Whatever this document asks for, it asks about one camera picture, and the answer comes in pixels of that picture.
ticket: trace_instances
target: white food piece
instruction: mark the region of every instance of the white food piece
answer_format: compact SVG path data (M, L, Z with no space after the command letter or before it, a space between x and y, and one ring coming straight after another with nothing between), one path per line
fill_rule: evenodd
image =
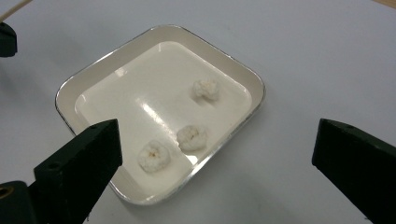
M177 132L178 147L185 151L194 151L206 147L206 130L197 125L188 125Z
M161 170L170 160L168 149L155 140L148 142L138 155L140 166L148 173Z
M204 96L209 100L219 99L219 84L216 80L198 80L195 81L193 87L195 95Z

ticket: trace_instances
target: white surface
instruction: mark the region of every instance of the white surface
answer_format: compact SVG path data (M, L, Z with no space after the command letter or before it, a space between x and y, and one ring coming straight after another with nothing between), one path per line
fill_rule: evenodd
M70 76L157 24L184 26L262 76L261 111L171 200L123 203L107 188L89 223L370 223L310 163L319 118L396 145L396 10L373 1L36 0L6 21L0 182L72 138L54 106Z

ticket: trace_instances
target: screw hole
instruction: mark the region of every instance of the screw hole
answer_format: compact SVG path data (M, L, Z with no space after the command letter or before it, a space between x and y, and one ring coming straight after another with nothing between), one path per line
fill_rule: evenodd
M51 170L55 170L55 169L57 169L60 165L61 165L61 164L60 164L59 162L55 161L55 162L53 162L53 163L51 163L51 164L49 165L49 168L50 168Z
M1 188L0 187L0 199L6 198L9 194L14 191L14 188L12 187L7 187L7 188Z

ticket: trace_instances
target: white tray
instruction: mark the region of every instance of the white tray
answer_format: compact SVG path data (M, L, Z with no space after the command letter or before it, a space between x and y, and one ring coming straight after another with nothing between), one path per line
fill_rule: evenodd
M192 83L219 83L219 99L196 97ZM154 204L186 184L260 107L261 79L200 37L174 25L154 27L70 77L56 107L74 134L117 119L123 165L110 186L122 199ZM189 124L207 130L206 148L185 153L176 133ZM150 140L163 143L171 162L146 173L136 155Z

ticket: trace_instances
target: tabletop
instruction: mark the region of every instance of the tabletop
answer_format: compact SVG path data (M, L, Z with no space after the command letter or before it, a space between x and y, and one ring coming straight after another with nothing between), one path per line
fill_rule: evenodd
M152 206L107 187L86 223L370 223L311 159L320 118L396 146L396 10L374 1L49 1L6 20L0 59L0 183L73 138L55 95L76 72L147 29L185 27L254 70L259 112L176 195Z

